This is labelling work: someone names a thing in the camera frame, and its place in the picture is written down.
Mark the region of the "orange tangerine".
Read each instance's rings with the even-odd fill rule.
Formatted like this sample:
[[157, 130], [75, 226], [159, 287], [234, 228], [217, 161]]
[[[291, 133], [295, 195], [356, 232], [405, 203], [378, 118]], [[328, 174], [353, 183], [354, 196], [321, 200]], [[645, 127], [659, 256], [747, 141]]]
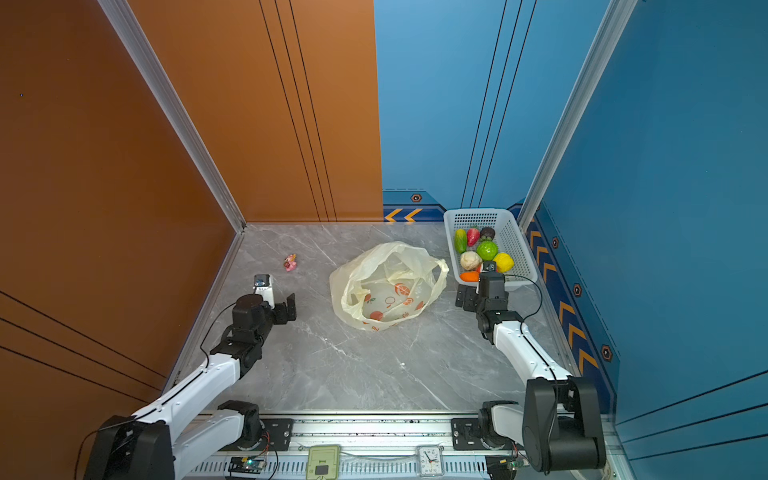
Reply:
[[460, 279], [464, 282], [478, 282], [480, 273], [478, 271], [466, 271], [460, 274]]

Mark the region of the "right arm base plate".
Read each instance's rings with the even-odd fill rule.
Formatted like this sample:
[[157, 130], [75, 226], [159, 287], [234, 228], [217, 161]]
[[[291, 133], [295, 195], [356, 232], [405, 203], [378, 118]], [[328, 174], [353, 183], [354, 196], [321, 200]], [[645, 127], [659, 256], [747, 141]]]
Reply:
[[522, 450], [521, 444], [506, 437], [493, 437], [484, 432], [477, 417], [458, 417], [450, 420], [451, 445], [456, 451]]

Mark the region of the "dark purple mangosteen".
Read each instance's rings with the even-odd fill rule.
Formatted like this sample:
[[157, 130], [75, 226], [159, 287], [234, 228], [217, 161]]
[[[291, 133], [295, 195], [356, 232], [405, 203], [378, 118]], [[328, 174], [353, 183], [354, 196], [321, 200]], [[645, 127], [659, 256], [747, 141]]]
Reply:
[[495, 239], [495, 236], [496, 236], [496, 232], [492, 227], [485, 227], [480, 231], [479, 240], [481, 242], [493, 241]]

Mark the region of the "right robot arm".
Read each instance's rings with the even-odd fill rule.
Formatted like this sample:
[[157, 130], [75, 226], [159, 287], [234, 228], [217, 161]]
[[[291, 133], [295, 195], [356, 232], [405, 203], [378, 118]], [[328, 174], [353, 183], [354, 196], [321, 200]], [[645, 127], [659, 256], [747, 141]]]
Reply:
[[484, 271], [462, 285], [456, 304], [476, 314], [478, 330], [525, 382], [525, 399], [489, 401], [477, 435], [490, 448], [521, 446], [536, 471], [599, 470], [607, 464], [599, 395], [594, 384], [559, 365], [509, 309], [505, 275]]

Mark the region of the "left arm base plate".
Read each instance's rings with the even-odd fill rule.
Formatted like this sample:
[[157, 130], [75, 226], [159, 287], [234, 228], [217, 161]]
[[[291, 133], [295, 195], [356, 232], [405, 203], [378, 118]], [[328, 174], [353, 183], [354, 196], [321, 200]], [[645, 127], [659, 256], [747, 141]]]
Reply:
[[258, 440], [247, 440], [238, 445], [240, 451], [278, 451], [289, 450], [294, 428], [292, 418], [267, 418], [261, 420], [261, 436]]

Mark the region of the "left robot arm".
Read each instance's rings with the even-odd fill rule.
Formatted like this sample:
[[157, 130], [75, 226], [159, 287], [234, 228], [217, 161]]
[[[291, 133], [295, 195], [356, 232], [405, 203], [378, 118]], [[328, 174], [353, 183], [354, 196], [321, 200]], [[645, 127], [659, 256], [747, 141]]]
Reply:
[[94, 435], [83, 479], [182, 479], [226, 446], [251, 450], [268, 444], [257, 405], [228, 400], [207, 420], [198, 415], [261, 360], [276, 325], [297, 317], [295, 295], [273, 304], [259, 293], [240, 297], [232, 322], [203, 363], [180, 384], [128, 417], [113, 416]]

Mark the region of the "cream bumpy fruit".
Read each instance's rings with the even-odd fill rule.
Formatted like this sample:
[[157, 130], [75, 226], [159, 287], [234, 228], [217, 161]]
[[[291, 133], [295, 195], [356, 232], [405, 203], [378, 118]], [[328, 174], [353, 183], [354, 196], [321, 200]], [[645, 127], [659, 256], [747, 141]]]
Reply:
[[459, 262], [464, 271], [473, 271], [482, 265], [483, 259], [477, 252], [468, 250], [461, 254]]

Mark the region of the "red strawberry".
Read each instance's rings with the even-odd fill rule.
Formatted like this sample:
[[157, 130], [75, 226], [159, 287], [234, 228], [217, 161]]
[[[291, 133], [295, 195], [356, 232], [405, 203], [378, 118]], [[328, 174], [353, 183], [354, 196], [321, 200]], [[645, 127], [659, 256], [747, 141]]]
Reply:
[[480, 230], [476, 227], [470, 228], [467, 230], [467, 246], [468, 247], [474, 247], [477, 242], [480, 240], [481, 233]]

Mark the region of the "yellow bumpy fruit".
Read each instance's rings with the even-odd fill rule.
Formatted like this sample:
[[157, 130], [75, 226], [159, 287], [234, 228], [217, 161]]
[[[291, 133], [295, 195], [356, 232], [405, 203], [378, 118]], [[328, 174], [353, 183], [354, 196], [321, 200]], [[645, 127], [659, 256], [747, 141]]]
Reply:
[[515, 266], [515, 260], [507, 253], [500, 252], [494, 258], [493, 262], [496, 266], [496, 271], [500, 273], [509, 272]]

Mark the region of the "yellow green pear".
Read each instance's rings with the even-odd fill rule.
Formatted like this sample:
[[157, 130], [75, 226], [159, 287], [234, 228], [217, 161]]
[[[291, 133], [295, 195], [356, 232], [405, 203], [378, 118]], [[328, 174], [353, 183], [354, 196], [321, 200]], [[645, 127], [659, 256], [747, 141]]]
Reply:
[[454, 233], [454, 248], [458, 255], [462, 255], [468, 249], [468, 235], [464, 229], [457, 229]]

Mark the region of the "yellow translucent plastic bag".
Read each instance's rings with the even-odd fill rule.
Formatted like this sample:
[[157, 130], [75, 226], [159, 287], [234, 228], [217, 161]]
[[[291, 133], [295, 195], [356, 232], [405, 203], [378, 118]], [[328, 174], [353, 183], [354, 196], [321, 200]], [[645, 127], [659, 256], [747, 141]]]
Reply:
[[384, 331], [421, 315], [446, 288], [449, 272], [424, 248], [379, 244], [331, 273], [332, 307], [350, 327]]

